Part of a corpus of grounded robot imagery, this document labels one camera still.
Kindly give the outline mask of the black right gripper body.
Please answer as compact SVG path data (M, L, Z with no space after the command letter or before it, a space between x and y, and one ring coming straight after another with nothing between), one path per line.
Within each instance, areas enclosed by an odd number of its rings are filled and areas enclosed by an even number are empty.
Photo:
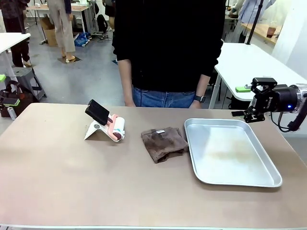
M254 93L252 104L259 113L292 112L298 105L298 87L296 85L278 85L273 78L254 78L251 82Z

